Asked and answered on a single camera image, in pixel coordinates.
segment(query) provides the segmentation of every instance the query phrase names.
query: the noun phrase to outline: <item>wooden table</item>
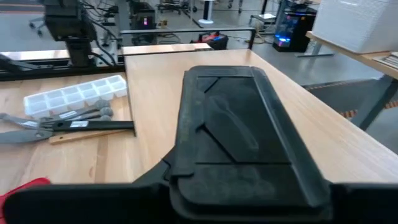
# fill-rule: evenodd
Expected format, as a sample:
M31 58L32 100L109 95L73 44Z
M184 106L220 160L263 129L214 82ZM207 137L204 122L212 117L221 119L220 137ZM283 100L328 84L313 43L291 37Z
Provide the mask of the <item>wooden table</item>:
M357 114L351 120L355 125L359 126L363 130L366 130L398 90L398 82L396 80L398 78L398 70L373 60L374 57L388 56L390 55L390 52L357 54L337 46L327 40L316 37L312 32L307 32L306 36L322 45L331 48L332 50L335 50L336 52L345 54L371 68L384 73L384 76L381 77L378 82L376 82L372 92L365 97L362 106L359 107Z
M125 61L131 97L111 104L115 119L131 119L132 112L137 137L124 132L56 146L1 146L0 194L37 177L54 183L132 182L174 145L183 73L196 65L262 68L328 180L398 182L397 155L250 50L133 55ZM22 116L26 95L107 75L0 83L2 111Z
M328 180L398 182L397 155L250 50L130 56L126 65L141 173L174 145L184 71L196 65L252 65L267 73Z

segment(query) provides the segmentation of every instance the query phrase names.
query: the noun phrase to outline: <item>ice cube tray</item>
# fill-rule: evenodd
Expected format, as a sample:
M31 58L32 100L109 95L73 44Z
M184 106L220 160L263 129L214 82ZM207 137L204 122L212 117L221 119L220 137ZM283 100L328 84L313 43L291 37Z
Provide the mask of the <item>ice cube tray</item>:
M33 118L59 114L93 105L97 100L112 100L127 95L126 81L114 75L91 82L24 97L25 114Z

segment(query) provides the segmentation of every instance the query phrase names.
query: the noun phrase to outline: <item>red cloth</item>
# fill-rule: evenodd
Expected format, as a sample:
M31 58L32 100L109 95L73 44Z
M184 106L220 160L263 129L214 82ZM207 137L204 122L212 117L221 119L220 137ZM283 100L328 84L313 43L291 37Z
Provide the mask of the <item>red cloth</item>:
M20 189L26 189L28 187L33 187L33 186L38 186L38 185L47 185L47 184L51 184L51 182L47 179L47 178L38 178L38 179L34 179L22 186L17 187L14 190L11 190L9 192L7 192L5 195L0 196L0 224L6 224L6 221L4 219L4 215L2 214L2 206L4 205L4 202L6 201L6 199L8 198L8 196L12 195L13 193L15 193L17 190Z

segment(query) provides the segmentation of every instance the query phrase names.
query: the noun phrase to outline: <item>wooden stick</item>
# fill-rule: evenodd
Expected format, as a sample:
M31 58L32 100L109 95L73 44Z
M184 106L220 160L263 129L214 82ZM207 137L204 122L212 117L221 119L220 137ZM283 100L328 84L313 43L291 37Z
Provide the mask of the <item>wooden stick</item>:
M60 144L60 143L65 143L65 142L70 142L70 141L76 141L76 140L81 140L81 139L88 139L88 138L92 138L92 137L103 136L105 134L120 133L122 131L127 131L127 130L79 131L79 132L75 132L75 133L68 133L68 134L52 136L51 138L49 138L49 143L54 145L54 144Z

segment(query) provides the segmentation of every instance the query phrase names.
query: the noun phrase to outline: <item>metal tool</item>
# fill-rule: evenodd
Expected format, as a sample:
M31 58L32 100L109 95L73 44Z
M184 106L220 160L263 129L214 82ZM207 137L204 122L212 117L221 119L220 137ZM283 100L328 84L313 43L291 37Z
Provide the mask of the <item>metal tool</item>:
M113 110L109 107L105 107L105 108L101 108L99 111L96 111L93 113L83 114L83 115L77 116L75 118L67 119L67 121L83 121L83 120L87 120L87 119L91 119L91 118L99 118L104 115L113 116Z
M53 131L20 130L0 134L1 144L36 142L53 136Z
M101 108L99 111L96 111L94 113L90 114L83 114L80 116L77 116L75 118L70 118L67 119L69 121L82 121L86 119L91 119L91 118L99 118L101 116L113 116L113 110L109 107ZM9 115L7 113L0 113L0 119L4 121L8 121L10 123L16 124L18 126L21 126L26 129L37 129L39 125L39 121L34 120L34 119L24 119L24 118L18 118L12 115ZM108 118L103 118L101 119L102 121L108 121L110 119ZM45 121L41 124L41 128L51 128L52 124L55 121Z
M36 129L38 125L38 121L33 119L24 119L18 118L7 113L0 113L0 119L4 121L8 121L10 123L14 123L18 126L22 126L23 128L27 129Z
M104 115L97 121L59 121L52 128L38 127L36 130L20 130L0 133L0 144L14 144L36 142L54 135L57 131L105 131L105 130L134 130L133 121L104 121L110 117Z
M104 131L134 129L132 121L59 121L52 126L54 131Z
M92 112L98 111L102 108L109 108L110 106L111 105L108 101L98 100L92 106L78 109L78 110L71 110L71 111L68 111L68 112L65 112L62 114L58 114L58 115L49 116L49 117L44 118L44 120L42 122L48 123L48 122L63 121L65 119L75 118L75 117L81 116L83 114L92 113Z
M108 115L102 115L100 118L90 119L90 121L111 121L112 118Z

